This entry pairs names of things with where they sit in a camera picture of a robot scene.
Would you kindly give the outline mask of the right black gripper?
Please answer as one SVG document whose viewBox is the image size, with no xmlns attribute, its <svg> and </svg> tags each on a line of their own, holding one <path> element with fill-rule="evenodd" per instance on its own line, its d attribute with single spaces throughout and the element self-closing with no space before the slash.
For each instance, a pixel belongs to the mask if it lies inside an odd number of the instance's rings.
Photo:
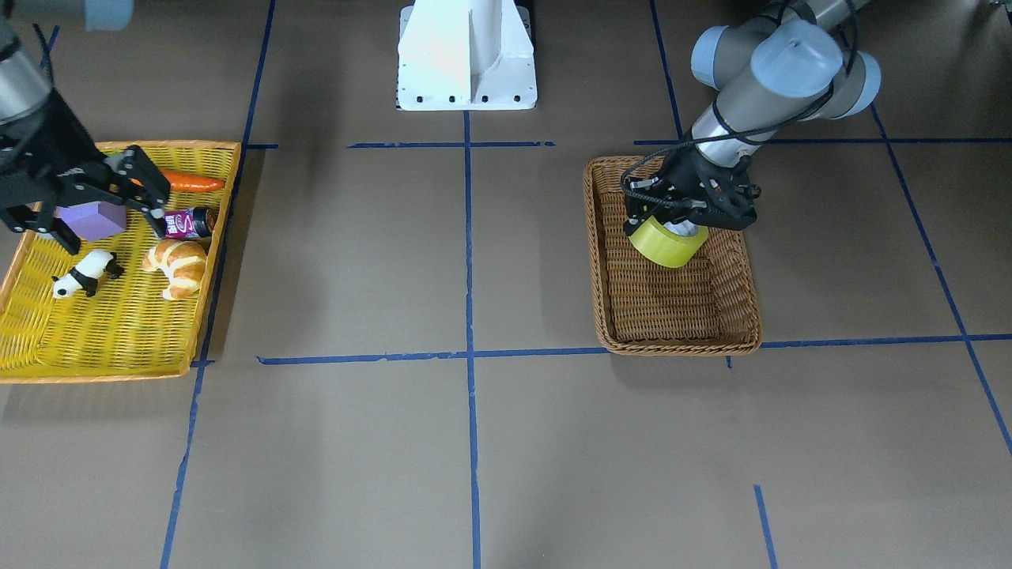
<svg viewBox="0 0 1012 569">
<path fill-rule="evenodd" d="M 53 91 L 29 108 L 23 96 L 2 98 L 2 222 L 36 232 L 71 255 L 81 239 L 55 209 L 87 202 L 126 205 L 154 235 L 167 234 L 171 184 L 140 145 L 111 155 L 111 167 L 62 95 Z"/>
</svg>

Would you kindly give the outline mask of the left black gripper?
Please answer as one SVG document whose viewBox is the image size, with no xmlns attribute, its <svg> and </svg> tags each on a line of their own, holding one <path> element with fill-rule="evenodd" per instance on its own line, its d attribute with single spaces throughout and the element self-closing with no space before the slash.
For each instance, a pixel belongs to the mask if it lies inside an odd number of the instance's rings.
<svg viewBox="0 0 1012 569">
<path fill-rule="evenodd" d="M 651 185 L 648 194 L 661 198 L 664 205 L 630 210 L 628 220 L 623 223 L 623 234 L 628 238 L 650 238 L 658 233 L 662 223 L 668 223 L 668 230 L 680 238 L 708 238 L 708 228 L 697 223 L 698 213 L 706 206 L 705 184 L 715 179 L 719 184 L 733 184 L 738 191 L 755 201 L 761 190 L 751 183 L 747 169 L 751 157 L 745 156 L 733 167 L 712 164 L 695 149 L 673 151 L 660 169 L 654 174 L 657 183 Z"/>
</svg>

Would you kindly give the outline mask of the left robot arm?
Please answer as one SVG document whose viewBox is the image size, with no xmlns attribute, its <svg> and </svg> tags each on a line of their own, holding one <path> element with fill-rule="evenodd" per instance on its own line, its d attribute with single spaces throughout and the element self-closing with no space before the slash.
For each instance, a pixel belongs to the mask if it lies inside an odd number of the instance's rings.
<svg viewBox="0 0 1012 569">
<path fill-rule="evenodd" d="M 796 123 L 848 118 L 864 111 L 881 89 L 870 54 L 835 40 L 831 30 L 856 26 L 861 1 L 771 1 L 738 26 L 705 30 L 694 44 L 691 69 L 716 97 L 643 178 L 622 173 L 632 236 L 655 222 L 743 230 L 757 217 L 760 188 L 748 176 L 753 156 Z"/>
</svg>

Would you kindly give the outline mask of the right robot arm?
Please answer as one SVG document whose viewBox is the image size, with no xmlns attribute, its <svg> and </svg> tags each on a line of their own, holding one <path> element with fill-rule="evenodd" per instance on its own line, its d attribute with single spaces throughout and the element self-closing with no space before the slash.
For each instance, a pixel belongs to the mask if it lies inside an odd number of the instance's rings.
<svg viewBox="0 0 1012 569">
<path fill-rule="evenodd" d="M 165 237 L 169 181 L 138 145 L 108 156 L 74 115 L 51 74 L 41 37 L 39 58 L 10 24 L 14 1 L 2 3 L 2 220 L 14 233 L 36 232 L 76 254 L 81 238 L 57 208 L 106 202 L 137 210 Z"/>
</svg>

